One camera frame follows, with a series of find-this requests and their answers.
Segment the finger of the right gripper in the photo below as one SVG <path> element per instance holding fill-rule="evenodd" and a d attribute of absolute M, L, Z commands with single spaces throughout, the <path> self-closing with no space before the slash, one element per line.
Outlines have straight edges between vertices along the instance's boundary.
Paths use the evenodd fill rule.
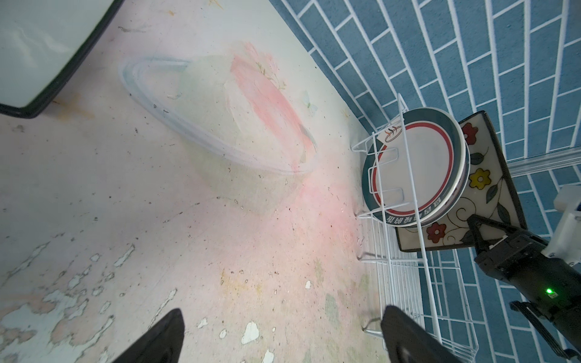
<path fill-rule="evenodd" d="M 475 214 L 468 218 L 468 226 L 477 254 L 488 251 L 491 246 L 517 231 L 517 226 Z"/>

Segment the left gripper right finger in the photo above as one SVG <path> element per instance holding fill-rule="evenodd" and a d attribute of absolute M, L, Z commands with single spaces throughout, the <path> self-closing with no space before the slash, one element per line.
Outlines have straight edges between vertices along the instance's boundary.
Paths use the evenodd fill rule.
<path fill-rule="evenodd" d="M 381 320 L 381 333 L 391 362 L 460 362 L 396 306 L 386 306 Z"/>

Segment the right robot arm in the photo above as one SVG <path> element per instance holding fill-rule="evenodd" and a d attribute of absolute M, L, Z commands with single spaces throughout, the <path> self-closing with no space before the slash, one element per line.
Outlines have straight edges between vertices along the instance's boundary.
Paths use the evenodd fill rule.
<path fill-rule="evenodd" d="M 480 270 L 510 284 L 527 299 L 520 312 L 555 355 L 580 359 L 580 273 L 564 260 L 546 257 L 549 243 L 530 231 L 473 215 L 468 219 Z"/>

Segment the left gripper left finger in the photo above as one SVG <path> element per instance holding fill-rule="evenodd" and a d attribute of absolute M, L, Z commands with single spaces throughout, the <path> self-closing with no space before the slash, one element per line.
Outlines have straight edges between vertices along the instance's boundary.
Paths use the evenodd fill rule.
<path fill-rule="evenodd" d="M 184 338 L 185 323 L 182 310 L 173 309 L 113 362 L 176 363 L 181 355 Z"/>

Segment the white square plate black rim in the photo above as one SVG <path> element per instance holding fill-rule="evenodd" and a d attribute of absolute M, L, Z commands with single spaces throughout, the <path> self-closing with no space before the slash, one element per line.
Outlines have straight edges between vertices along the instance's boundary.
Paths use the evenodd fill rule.
<path fill-rule="evenodd" d="M 114 0 L 1 3 L 1 112 L 33 119 L 70 80 L 122 6 Z"/>

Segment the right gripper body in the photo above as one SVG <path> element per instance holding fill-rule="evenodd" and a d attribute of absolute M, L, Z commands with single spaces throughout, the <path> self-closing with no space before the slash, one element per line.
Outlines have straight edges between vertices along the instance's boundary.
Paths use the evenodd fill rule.
<path fill-rule="evenodd" d="M 475 262 L 485 275 L 516 287 L 541 309 L 563 307 L 563 293 L 559 291 L 563 261 L 545 256 L 538 237 L 515 229 L 486 240 L 481 230 L 475 228 L 474 239 Z"/>

